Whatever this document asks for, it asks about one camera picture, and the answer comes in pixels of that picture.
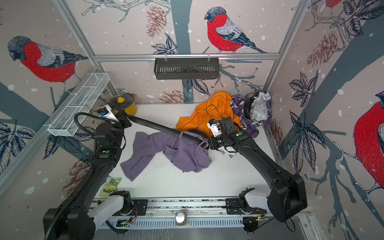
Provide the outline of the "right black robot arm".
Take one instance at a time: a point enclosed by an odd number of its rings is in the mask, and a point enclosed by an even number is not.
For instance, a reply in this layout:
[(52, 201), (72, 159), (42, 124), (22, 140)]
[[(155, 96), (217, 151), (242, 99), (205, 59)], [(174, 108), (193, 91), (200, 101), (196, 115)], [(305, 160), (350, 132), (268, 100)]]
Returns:
[(272, 215), (284, 223), (308, 206), (304, 179), (292, 175), (273, 161), (246, 131), (239, 131), (231, 118), (210, 120), (207, 124), (213, 136), (210, 147), (234, 149), (245, 157), (269, 184), (271, 190), (267, 205)]

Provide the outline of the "lavender purple trousers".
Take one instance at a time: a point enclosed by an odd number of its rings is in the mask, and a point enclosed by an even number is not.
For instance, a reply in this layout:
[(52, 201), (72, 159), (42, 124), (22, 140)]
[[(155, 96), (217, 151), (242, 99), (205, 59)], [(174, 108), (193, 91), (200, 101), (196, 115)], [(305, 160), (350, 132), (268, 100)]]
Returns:
[(179, 136), (164, 132), (151, 135), (137, 132), (133, 144), (133, 155), (121, 163), (121, 168), (125, 176), (133, 181), (154, 156), (162, 152), (181, 171), (198, 173), (212, 163), (208, 150), (204, 148), (207, 143), (206, 139), (191, 132), (182, 132)]

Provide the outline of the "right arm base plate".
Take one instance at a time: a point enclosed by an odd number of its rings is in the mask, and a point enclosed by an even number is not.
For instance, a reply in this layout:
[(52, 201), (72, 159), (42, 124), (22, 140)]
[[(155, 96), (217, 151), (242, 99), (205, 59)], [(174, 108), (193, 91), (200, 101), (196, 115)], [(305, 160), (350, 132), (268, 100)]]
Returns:
[(252, 208), (245, 200), (239, 198), (225, 199), (222, 208), (226, 209), (228, 215), (266, 215), (268, 212), (265, 209)]

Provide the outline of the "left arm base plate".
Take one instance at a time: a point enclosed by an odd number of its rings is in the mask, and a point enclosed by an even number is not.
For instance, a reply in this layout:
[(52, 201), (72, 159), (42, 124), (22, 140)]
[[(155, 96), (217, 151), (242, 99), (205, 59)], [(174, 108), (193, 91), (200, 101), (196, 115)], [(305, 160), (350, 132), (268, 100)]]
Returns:
[(148, 200), (145, 199), (133, 199), (132, 207), (130, 210), (121, 210), (119, 216), (145, 216), (148, 207)]

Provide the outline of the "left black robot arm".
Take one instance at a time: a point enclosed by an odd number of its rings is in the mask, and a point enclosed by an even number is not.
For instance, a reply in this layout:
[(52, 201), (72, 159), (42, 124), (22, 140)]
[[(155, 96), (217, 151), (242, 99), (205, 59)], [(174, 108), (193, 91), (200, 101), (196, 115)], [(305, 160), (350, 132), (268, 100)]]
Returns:
[(116, 167), (122, 154), (124, 131), (131, 127), (128, 114), (118, 112), (115, 119), (107, 119), (97, 115), (102, 120), (96, 133), (83, 127), (78, 118), (89, 116), (79, 112), (74, 115), (75, 124), (88, 133), (95, 141), (94, 154), (90, 161), (90, 169), (75, 188), (74, 192), (64, 200), (59, 207), (49, 209), (44, 217), (46, 240), (91, 240), (96, 232), (94, 218), (88, 215), (89, 207), (104, 180)]

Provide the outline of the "orange trousers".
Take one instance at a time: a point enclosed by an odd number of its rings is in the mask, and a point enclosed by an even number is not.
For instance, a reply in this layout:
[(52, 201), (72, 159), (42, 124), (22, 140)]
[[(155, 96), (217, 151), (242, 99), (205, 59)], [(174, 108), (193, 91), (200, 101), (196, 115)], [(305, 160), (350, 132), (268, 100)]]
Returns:
[(227, 92), (218, 91), (207, 102), (198, 105), (194, 113), (190, 117), (180, 117), (177, 123), (177, 130), (186, 132), (187, 130), (199, 130), (211, 137), (213, 133), (207, 124), (211, 119), (231, 118), (235, 126), (240, 129), (241, 121), (237, 115), (233, 113), (230, 106), (232, 97)]

